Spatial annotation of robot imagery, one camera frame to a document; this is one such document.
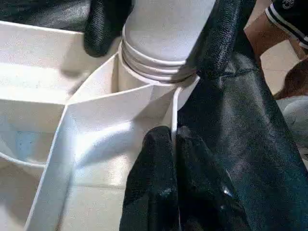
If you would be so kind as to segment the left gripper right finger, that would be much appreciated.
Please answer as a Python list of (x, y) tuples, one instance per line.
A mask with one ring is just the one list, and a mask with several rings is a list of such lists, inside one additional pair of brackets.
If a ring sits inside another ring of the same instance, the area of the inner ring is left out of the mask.
[(251, 230), (226, 169), (186, 126), (176, 134), (176, 169), (183, 231)]

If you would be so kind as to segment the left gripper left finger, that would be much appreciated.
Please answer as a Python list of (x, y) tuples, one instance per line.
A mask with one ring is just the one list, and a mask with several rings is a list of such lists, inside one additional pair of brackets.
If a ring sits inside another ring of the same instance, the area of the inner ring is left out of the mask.
[(127, 178), (119, 229), (177, 231), (179, 207), (170, 129), (158, 126), (146, 133)]

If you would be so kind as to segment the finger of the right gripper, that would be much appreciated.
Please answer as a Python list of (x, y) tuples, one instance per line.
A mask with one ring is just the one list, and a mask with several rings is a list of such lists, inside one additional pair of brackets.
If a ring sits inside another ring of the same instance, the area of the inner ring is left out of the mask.
[(92, 0), (84, 31), (84, 50), (91, 57), (106, 55), (120, 36), (133, 9), (132, 0)]
[(254, 0), (216, 0), (187, 63), (200, 80), (258, 70), (244, 34)]

